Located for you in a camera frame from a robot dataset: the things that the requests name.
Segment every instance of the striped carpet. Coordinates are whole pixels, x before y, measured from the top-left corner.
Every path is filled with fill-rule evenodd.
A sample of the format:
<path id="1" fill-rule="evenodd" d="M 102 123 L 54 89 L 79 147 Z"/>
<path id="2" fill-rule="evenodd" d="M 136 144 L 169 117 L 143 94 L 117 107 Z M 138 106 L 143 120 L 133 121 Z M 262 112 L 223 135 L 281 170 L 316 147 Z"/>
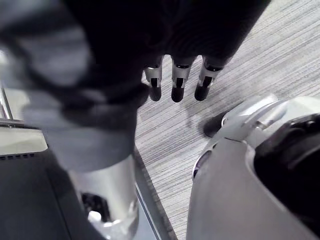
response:
<path id="1" fill-rule="evenodd" d="M 136 146 L 158 196 L 155 200 L 170 222 L 168 230 L 179 240 L 186 238 L 192 166 L 208 141 L 203 123 L 252 95 L 320 94 L 320 1 L 274 0 L 220 73 L 208 98 L 198 102 L 194 90 L 201 64 L 198 57 L 184 99 L 174 103 L 172 62 L 166 56 L 162 98 L 149 99 L 138 114 Z"/>

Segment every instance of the metal rod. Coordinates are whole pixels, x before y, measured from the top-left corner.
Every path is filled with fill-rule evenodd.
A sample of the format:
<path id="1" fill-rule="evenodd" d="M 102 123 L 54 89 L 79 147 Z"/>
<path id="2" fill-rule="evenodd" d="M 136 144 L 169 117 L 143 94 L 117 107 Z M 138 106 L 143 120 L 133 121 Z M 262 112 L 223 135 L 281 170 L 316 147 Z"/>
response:
<path id="1" fill-rule="evenodd" d="M 10 106 L 8 103 L 7 95 L 5 92 L 5 89 L 3 87 L 0 87 L 0 94 L 1 94 L 1 104 L 4 112 L 4 116 L 6 119 L 13 120 L 12 112 L 10 110 Z"/>

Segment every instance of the robotic finger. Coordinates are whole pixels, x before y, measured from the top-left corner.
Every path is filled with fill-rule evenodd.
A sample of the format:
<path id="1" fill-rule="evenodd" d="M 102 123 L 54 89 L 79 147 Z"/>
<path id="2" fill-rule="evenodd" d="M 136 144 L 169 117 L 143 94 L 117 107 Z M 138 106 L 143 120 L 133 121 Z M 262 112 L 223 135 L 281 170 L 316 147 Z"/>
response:
<path id="1" fill-rule="evenodd" d="M 150 98 L 157 102 L 161 98 L 162 80 L 162 60 L 164 56 L 159 56 L 154 64 L 150 64 L 144 69 L 146 80 L 150 85 Z"/>
<path id="2" fill-rule="evenodd" d="M 199 81 L 194 92 L 194 97 L 198 101 L 203 101 L 207 98 L 210 87 L 223 69 L 221 66 L 212 64 L 210 58 L 207 56 L 202 56 L 202 59 Z"/>
<path id="3" fill-rule="evenodd" d="M 172 56 L 172 92 L 171 98 L 175 103 L 180 102 L 184 98 L 185 86 L 188 81 L 191 66 L 195 56 L 188 58 L 180 58 Z"/>

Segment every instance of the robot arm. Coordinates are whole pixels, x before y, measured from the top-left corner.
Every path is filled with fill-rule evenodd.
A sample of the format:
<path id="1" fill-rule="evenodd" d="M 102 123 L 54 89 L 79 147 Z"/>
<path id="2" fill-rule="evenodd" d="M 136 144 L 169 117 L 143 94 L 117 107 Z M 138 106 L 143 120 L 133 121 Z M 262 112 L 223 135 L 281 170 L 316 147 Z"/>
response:
<path id="1" fill-rule="evenodd" d="M 26 123 L 42 129 L 106 239 L 132 236 L 138 218 L 131 153 L 148 97 L 143 70 L 159 100 L 161 59 L 172 55 L 179 102 L 203 55 L 195 97 L 204 100 L 268 3 L 0 0 L 0 48 L 11 65 L 4 86 L 27 92 Z"/>

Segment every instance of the gray carpet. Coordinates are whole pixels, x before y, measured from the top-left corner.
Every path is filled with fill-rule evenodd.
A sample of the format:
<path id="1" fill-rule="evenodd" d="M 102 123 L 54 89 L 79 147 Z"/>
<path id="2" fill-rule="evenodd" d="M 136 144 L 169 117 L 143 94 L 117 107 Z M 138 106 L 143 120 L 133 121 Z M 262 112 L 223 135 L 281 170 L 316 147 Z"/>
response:
<path id="1" fill-rule="evenodd" d="M 208 98 L 198 102 L 194 90 L 201 64 L 198 57 L 184 99 L 174 103 L 172 62 L 165 57 L 162 98 L 149 99 L 140 108 L 136 131 L 136 146 L 179 240 L 186 237 L 192 166 L 208 141 L 201 131 L 204 121 L 252 95 L 320 94 L 320 1 L 274 0 L 220 73 Z"/>

